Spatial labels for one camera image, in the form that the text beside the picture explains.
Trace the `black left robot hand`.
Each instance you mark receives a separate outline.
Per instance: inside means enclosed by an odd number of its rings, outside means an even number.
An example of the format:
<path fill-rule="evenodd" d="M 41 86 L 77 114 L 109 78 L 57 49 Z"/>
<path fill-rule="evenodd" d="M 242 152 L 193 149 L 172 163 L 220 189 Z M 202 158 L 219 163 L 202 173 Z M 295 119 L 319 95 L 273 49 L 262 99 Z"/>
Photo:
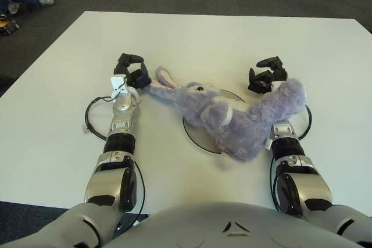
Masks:
<path fill-rule="evenodd" d="M 140 69 L 129 72 L 128 68 L 135 63 L 140 64 Z M 122 53 L 114 68 L 114 75 L 122 74 L 126 77 L 126 84 L 135 89 L 142 89 L 148 86 L 152 80 L 144 63 L 144 58 L 138 55 Z"/>

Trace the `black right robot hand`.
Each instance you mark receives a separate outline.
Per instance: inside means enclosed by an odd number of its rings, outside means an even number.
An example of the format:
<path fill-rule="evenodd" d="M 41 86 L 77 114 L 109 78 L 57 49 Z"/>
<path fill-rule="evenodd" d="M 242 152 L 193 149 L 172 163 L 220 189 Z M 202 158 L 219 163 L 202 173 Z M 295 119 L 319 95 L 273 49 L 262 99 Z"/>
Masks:
<path fill-rule="evenodd" d="M 259 74 L 255 74 L 253 68 L 249 69 L 248 89 L 257 94 L 266 94 L 272 91 L 273 82 L 282 82 L 287 80 L 287 72 L 282 66 L 282 61 L 278 56 L 263 59 L 257 62 L 258 68 L 269 68 Z"/>

